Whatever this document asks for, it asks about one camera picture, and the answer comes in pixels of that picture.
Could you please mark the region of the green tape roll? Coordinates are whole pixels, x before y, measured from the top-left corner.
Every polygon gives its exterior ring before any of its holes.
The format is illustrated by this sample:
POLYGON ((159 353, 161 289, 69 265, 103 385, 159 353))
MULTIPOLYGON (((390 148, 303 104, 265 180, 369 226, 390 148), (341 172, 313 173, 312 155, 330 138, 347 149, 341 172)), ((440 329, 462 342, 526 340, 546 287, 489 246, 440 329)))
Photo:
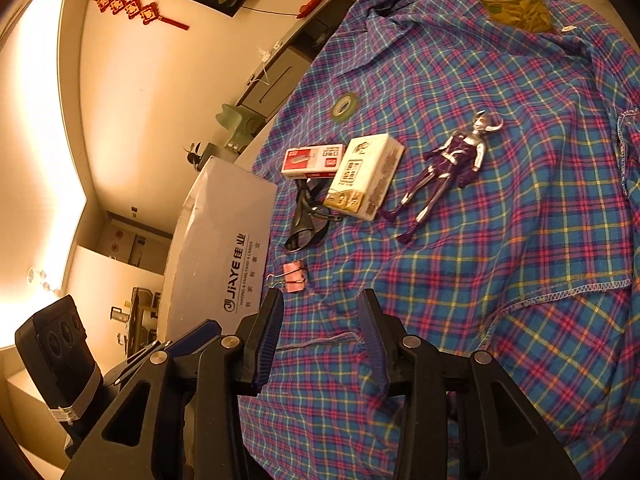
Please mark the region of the green tape roll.
POLYGON ((356 93, 346 92, 342 94, 332 105, 330 115, 334 122, 342 124, 354 116, 358 108, 359 98, 356 93))

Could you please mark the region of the red tray on cabinet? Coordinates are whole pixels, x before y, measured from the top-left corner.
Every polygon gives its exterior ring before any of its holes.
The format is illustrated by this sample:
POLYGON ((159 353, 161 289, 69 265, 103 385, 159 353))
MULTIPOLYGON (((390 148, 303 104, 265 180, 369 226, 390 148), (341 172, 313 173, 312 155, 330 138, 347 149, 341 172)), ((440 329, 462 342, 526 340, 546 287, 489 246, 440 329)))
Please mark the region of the red tray on cabinet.
POLYGON ((298 12, 296 14, 296 18, 298 20, 302 20, 306 18, 313 10, 318 8, 318 5, 322 3, 322 0, 308 0, 302 6, 299 7, 298 12))

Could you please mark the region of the pink binder clip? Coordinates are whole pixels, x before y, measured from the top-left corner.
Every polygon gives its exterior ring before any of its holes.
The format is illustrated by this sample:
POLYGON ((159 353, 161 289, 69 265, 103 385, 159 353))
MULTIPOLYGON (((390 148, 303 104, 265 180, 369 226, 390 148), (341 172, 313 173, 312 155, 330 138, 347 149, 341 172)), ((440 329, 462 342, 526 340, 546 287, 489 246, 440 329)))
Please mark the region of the pink binder clip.
POLYGON ((269 274, 266 278, 269 288, 278 288, 288 294, 302 292, 307 286, 307 271, 303 261, 285 263, 280 274, 269 274))

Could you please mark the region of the blue plaid shirt cloth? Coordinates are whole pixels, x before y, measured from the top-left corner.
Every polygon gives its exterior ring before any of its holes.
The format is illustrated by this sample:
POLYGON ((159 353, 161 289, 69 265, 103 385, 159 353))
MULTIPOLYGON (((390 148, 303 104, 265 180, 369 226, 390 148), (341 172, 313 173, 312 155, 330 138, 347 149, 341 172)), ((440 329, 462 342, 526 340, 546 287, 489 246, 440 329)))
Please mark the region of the blue plaid shirt cloth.
POLYGON ((477 181, 452 188, 408 244, 393 223, 346 218, 303 250, 269 382, 241 405, 244 442, 276 479, 388 479, 401 402, 372 378, 360 290, 442 351, 493 354, 564 445, 600 477, 639 420, 639 57, 589 6, 544 0, 554 31, 493 23, 477 0, 358 0, 280 110, 255 162, 278 187, 267 270, 296 189, 291 146, 388 133, 405 147, 395 206, 476 112, 504 120, 477 181), (330 115, 346 92, 356 114, 330 115))

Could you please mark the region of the black glasses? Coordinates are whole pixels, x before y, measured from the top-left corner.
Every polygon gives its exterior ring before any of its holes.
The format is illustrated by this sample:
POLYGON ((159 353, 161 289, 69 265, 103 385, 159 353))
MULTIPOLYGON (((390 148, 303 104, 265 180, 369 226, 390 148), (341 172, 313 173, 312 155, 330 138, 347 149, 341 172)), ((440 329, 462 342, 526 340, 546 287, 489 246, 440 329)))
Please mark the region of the black glasses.
POLYGON ((318 200, 318 194, 326 185, 317 181, 311 185, 309 179, 295 179, 295 212, 290 225, 284 248, 288 252, 300 252, 303 249, 318 246, 329 231, 332 223, 341 222, 342 214, 330 211, 330 208, 318 200))

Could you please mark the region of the red chinese knot ornament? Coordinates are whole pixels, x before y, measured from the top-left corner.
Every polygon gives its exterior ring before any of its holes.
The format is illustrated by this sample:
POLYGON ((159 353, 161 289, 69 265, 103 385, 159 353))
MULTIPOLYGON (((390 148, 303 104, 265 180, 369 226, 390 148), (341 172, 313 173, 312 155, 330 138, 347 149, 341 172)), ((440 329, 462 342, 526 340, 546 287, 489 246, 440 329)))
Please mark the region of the red chinese knot ornament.
POLYGON ((140 18, 143 25, 154 22, 165 23, 181 30, 189 30, 190 26, 166 18, 160 13, 160 8, 156 2, 143 3, 142 0, 93 0, 101 13, 110 12, 112 15, 124 14, 129 21, 140 18))

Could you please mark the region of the white foam box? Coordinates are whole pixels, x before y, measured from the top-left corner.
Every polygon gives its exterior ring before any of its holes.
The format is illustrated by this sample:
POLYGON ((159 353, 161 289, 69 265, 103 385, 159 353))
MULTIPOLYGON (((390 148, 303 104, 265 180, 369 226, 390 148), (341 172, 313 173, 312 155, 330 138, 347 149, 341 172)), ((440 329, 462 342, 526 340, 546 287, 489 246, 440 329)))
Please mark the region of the white foam box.
POLYGON ((206 320, 225 334, 256 313, 277 185, 209 159, 183 203, 160 293, 157 337, 176 340, 206 320))

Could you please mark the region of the purple silver action figure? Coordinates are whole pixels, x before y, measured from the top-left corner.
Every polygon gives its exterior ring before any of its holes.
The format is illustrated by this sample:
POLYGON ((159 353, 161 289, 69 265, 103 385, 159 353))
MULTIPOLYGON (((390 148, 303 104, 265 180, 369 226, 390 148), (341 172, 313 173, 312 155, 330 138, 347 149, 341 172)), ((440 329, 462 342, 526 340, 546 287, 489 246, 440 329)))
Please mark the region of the purple silver action figure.
POLYGON ((458 188, 465 188, 477 180, 487 153, 485 136, 500 131, 503 124, 504 120, 497 112, 479 110, 475 113, 469 129, 454 130, 444 144, 422 156, 428 165, 411 183, 399 203, 393 209, 378 211, 383 219, 393 223, 401 211, 408 207, 417 192, 432 182, 436 183, 426 205, 418 212, 409 229, 396 237, 399 243, 408 244, 412 241, 451 185, 457 183, 458 188))

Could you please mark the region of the red staples box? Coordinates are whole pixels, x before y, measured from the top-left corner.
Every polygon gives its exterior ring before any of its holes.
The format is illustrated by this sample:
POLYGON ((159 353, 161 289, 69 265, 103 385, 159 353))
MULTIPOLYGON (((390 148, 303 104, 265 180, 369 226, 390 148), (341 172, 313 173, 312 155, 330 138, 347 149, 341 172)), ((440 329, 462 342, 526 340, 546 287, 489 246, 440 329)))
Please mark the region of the red staples box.
POLYGON ((343 159, 344 151, 344 144, 289 148, 284 155, 281 174, 289 179, 333 178, 343 159))

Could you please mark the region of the white tissue pack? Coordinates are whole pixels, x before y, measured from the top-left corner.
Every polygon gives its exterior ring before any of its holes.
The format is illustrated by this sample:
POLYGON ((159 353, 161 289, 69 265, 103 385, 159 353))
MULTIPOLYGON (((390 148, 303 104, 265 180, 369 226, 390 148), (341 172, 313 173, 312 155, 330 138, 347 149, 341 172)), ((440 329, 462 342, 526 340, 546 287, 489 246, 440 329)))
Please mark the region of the white tissue pack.
POLYGON ((323 203, 341 214, 372 221, 404 151, 388 133, 353 138, 323 203))

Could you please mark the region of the grey tv cabinet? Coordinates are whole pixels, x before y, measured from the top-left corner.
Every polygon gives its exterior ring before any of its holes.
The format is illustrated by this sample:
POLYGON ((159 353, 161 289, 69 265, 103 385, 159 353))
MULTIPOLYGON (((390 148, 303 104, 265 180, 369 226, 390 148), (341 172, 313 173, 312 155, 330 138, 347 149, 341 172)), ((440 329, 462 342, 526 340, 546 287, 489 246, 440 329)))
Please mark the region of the grey tv cabinet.
POLYGON ((357 0, 322 0, 277 41, 246 83, 236 104, 271 119, 357 0))

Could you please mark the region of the green plastic chair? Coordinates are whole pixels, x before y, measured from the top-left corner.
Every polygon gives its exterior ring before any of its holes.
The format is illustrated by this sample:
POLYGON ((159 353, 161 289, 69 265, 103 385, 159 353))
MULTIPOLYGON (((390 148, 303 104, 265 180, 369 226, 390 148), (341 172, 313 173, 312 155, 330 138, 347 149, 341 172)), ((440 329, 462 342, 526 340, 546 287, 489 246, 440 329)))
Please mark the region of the green plastic chair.
POLYGON ((266 118, 243 105, 222 104, 216 121, 223 126, 230 138, 224 146, 235 154, 242 154, 266 124, 266 118))

